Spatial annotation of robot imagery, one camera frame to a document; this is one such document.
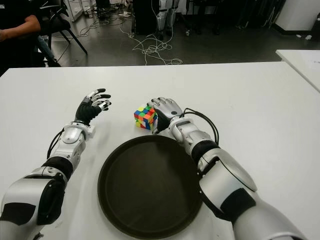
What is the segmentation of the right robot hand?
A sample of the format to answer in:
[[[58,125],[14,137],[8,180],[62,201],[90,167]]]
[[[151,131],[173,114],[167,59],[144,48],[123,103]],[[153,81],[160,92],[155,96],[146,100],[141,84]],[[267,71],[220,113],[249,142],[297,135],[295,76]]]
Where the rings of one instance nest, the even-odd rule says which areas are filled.
[[[183,113],[182,109],[171,98],[153,98],[147,105],[152,107],[157,114],[157,124],[152,130],[154,135],[167,129],[172,119],[179,117]]]

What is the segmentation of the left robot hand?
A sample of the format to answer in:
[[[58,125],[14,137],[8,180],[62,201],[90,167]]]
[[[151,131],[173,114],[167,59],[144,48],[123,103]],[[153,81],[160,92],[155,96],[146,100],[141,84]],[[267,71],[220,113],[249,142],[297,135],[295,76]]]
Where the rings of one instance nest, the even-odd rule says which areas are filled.
[[[106,94],[105,88],[98,88],[88,93],[75,113],[75,122],[82,122],[89,126],[91,120],[97,117],[101,112],[107,111],[112,104],[110,102],[111,95]]]

